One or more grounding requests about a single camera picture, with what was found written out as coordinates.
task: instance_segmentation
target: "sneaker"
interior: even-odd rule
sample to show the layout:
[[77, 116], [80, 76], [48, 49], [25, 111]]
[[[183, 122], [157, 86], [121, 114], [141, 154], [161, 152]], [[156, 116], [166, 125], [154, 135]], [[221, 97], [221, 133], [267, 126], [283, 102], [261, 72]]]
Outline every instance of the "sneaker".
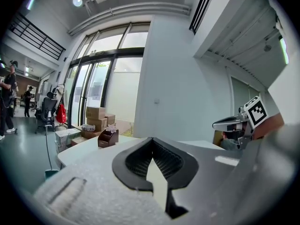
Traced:
[[13, 127], [12, 129], [6, 130], [7, 133], [12, 133], [12, 132], [14, 132], [14, 131], [15, 131], [15, 128], [14, 128], [14, 127]]

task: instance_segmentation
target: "white box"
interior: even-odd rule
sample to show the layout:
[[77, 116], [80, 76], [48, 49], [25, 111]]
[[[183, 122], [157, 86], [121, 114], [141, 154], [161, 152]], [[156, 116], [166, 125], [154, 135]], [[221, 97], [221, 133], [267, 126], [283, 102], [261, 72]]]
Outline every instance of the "white box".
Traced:
[[68, 145], [71, 145], [71, 140], [73, 138], [80, 137], [80, 130], [76, 128], [71, 128], [67, 130], [61, 130], [55, 132], [55, 144], [56, 144], [56, 151], [60, 153], [67, 149]]

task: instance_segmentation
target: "black railing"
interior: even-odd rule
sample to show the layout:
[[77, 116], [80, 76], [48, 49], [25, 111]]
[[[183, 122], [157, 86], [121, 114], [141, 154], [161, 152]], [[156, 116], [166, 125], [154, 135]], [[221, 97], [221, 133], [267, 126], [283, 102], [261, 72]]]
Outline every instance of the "black railing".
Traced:
[[204, 18], [204, 15], [206, 13], [206, 10], [208, 8], [208, 5], [211, 0], [200, 0], [198, 7], [195, 11], [193, 20], [191, 25], [189, 26], [189, 29], [193, 31], [194, 34], [198, 31], [198, 28]]
[[20, 13], [13, 18], [9, 30], [56, 60], [66, 50]]

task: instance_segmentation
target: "door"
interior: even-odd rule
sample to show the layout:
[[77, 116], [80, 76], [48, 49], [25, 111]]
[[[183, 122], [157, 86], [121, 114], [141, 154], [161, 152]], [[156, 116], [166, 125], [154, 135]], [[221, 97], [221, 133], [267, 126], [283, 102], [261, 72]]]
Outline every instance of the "door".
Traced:
[[79, 75], [75, 82], [75, 90], [72, 100], [71, 125], [81, 125], [81, 107], [83, 102], [83, 94], [88, 80], [88, 74], [92, 68], [92, 64], [83, 64], [79, 68]]
[[86, 104], [83, 109], [83, 123], [87, 122], [85, 117], [85, 108], [88, 107], [100, 107], [104, 83], [107, 79], [107, 71], [111, 64], [111, 61], [97, 61], [94, 64], [94, 69], [92, 70], [92, 75], [90, 83], [88, 85], [88, 92], [86, 96]]
[[70, 102], [69, 100], [70, 100], [71, 90], [72, 90], [72, 86], [74, 83], [77, 69], [78, 69], [78, 65], [75, 67], [69, 68], [66, 79], [65, 79], [65, 93], [67, 94], [67, 100], [64, 101], [65, 102], [64, 105], [65, 105], [65, 109], [66, 109], [66, 118], [67, 118], [66, 123], [68, 123], [68, 104]]
[[106, 96], [106, 112], [116, 115], [119, 134], [132, 136], [143, 58], [118, 58]]

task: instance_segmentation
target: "ceiling light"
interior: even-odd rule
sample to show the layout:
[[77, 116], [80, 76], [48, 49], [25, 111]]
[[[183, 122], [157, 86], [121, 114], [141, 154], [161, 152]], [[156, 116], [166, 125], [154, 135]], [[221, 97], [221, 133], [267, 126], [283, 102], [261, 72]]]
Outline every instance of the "ceiling light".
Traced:
[[33, 2], [34, 2], [34, 0], [29, 0], [28, 4], [27, 4], [27, 6], [26, 6], [26, 8], [27, 8], [28, 10], [31, 10], [31, 7], [32, 7]]
[[76, 7], [80, 7], [83, 4], [83, 0], [73, 0], [73, 4]]
[[283, 55], [285, 57], [285, 64], [289, 64], [289, 57], [288, 57], [287, 52], [286, 52], [285, 40], [283, 39], [282, 36], [279, 37], [279, 40], [280, 40], [281, 48], [282, 48], [282, 51], [283, 51]]

